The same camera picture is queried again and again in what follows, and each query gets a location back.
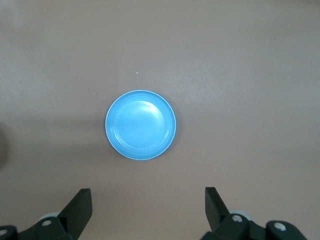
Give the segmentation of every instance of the plate rim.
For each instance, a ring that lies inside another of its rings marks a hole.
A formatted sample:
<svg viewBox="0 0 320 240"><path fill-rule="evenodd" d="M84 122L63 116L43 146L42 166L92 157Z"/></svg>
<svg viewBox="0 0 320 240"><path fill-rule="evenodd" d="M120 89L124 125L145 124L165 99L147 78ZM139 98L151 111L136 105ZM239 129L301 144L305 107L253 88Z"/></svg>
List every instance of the plate rim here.
<svg viewBox="0 0 320 240"><path fill-rule="evenodd" d="M122 152L120 152L117 148L115 148L115 146L113 145L112 141L110 140L109 138L109 135L108 135L108 131L107 131L107 119L108 119L108 116L109 116L109 113L110 113L110 110L111 108L113 107L113 105L122 97L124 97L125 95L128 95L128 94L132 94L132 93L136 93L136 92L144 92L144 93L149 93L149 94L153 94L153 95L156 95L157 97L159 97L160 99L162 99L165 104L169 107L172 115L173 115L173 123L174 123L174 128L173 128L173 135L172 135L172 138L170 140L170 142L167 144L167 146L160 152L158 153L157 155L153 155L152 157L147 157L147 158L134 158L134 157L130 157L130 156L127 156L125 154L123 154ZM133 159L133 160L138 160L138 161L144 161L144 160L150 160L150 159L154 159L156 157L158 157L159 155L163 154L169 147L170 145L172 144L174 138L175 138L175 135L176 135L176 130L177 130L177 120L176 120L176 115L175 115L175 112L173 110L173 108L171 107L171 105L169 104L169 102L164 98L162 97L161 95L159 95L158 93L154 92L154 91L150 91L150 90L145 90L145 89L137 89L137 90L132 90L132 91L128 91L128 92L125 92L124 94L120 95L117 99L115 99L113 101L113 103L110 105L107 113L106 113L106 116L105 116L105 123L104 123L104 127L105 127L105 134L107 136L107 139L109 141L109 143L111 144L111 146L113 147L113 149L115 149L119 154L121 154L122 156L126 157L126 158L129 158L129 159Z"/></svg>

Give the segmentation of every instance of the beige table surface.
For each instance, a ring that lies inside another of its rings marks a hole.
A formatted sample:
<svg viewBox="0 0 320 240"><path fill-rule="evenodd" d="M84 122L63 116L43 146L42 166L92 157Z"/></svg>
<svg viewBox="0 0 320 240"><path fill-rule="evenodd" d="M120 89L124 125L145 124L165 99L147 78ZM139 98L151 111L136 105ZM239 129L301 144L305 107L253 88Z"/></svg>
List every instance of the beige table surface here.
<svg viewBox="0 0 320 240"><path fill-rule="evenodd" d="M198 240L205 187L320 239L320 1L1 0L0 225L91 188L81 240ZM168 100L161 156L118 154L121 94Z"/></svg>

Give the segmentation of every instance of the plate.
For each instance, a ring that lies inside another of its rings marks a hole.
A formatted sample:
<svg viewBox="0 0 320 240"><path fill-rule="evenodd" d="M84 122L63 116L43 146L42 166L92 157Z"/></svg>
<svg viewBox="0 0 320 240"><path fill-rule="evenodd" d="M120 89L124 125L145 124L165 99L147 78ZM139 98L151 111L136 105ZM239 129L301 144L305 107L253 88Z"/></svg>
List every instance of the plate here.
<svg viewBox="0 0 320 240"><path fill-rule="evenodd" d="M162 154L176 134L176 117L159 94L134 90L117 98L105 118L105 132L113 148L134 160Z"/></svg>

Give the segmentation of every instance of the blue dish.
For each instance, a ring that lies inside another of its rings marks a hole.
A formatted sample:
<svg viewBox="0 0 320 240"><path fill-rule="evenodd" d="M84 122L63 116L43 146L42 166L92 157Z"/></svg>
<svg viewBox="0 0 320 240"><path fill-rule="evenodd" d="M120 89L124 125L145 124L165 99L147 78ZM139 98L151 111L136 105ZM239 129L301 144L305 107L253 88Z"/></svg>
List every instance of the blue dish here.
<svg viewBox="0 0 320 240"><path fill-rule="evenodd" d="M109 142L123 156L148 160L162 154L176 133L176 118L169 103L147 90L117 98L105 118Z"/></svg>

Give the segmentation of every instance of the bolt head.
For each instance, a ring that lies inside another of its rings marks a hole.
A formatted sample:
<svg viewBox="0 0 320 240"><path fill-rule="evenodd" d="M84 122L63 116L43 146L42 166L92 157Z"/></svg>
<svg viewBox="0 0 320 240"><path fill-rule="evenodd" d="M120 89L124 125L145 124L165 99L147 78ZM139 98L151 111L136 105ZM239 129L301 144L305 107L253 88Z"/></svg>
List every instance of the bolt head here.
<svg viewBox="0 0 320 240"><path fill-rule="evenodd" d="M0 236L5 235L5 234L7 234L7 233L8 233L8 230L7 230L7 229L1 229L1 230L0 230Z"/></svg>
<svg viewBox="0 0 320 240"><path fill-rule="evenodd" d="M235 221L236 223L242 223L242 217L240 217L239 215L233 215L232 216L232 220Z"/></svg>
<svg viewBox="0 0 320 240"><path fill-rule="evenodd" d="M50 225L51 223L52 223L51 220L45 220L41 225L42 225L43 227L46 227L46 226Z"/></svg>
<svg viewBox="0 0 320 240"><path fill-rule="evenodd" d="M274 226L276 229L278 229L279 231L282 231L282 232L284 232L284 231L287 230L286 226L283 225L281 222L276 222L276 223L274 223L273 226Z"/></svg>

